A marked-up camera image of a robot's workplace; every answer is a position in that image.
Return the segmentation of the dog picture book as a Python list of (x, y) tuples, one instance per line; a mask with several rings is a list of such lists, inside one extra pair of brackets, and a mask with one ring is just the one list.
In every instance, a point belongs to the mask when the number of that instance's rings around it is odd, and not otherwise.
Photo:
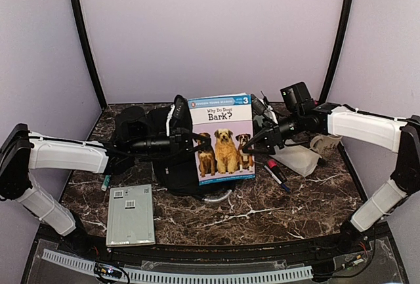
[(251, 96), (245, 93), (188, 100), (192, 130), (211, 136), (206, 152), (196, 153), (200, 186), (255, 178), (255, 161), (242, 148), (253, 137)]

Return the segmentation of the black student bag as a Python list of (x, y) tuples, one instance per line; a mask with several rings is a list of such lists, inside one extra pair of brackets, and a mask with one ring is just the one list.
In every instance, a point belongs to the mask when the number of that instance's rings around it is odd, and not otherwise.
[[(151, 162), (152, 170), (159, 184), (175, 196), (194, 197), (200, 201), (217, 203), (226, 199), (236, 185), (229, 182), (200, 186), (194, 155), (186, 152), (178, 155), (146, 155), (129, 151), (129, 141), (138, 137), (166, 133), (165, 122), (171, 105), (145, 111), (141, 106), (130, 106), (114, 117), (114, 132), (111, 137), (112, 148), (119, 153), (121, 161), (116, 161), (115, 170), (124, 170), (135, 164), (136, 160)], [(192, 118), (187, 108), (179, 128), (192, 131)]]

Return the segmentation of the grey notebook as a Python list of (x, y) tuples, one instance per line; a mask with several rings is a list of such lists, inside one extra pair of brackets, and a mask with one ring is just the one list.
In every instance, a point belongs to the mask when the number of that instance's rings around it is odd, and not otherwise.
[(152, 186), (112, 188), (106, 226), (107, 247), (154, 245)]

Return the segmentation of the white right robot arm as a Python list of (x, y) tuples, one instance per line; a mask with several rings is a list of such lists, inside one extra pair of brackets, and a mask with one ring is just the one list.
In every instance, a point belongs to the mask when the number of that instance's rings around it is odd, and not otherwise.
[(277, 123), (265, 121), (244, 147), (250, 154), (272, 155), (275, 147), (302, 131), (344, 136), (386, 148), (397, 154), (390, 178), (341, 224), (335, 248), (350, 253), (360, 236), (419, 191), (419, 116), (395, 118), (366, 113), (347, 105), (313, 100), (286, 105), (290, 114)]

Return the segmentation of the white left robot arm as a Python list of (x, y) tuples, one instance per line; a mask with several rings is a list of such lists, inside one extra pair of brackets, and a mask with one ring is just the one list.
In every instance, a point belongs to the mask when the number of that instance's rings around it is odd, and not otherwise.
[(64, 169), (122, 174), (136, 161), (174, 161), (210, 144), (210, 138), (185, 128), (162, 135), (116, 142), (78, 141), (45, 136), (17, 124), (1, 145), (1, 200), (15, 200), (48, 224), (78, 255), (93, 249), (77, 214), (62, 206), (30, 174), (34, 169)]

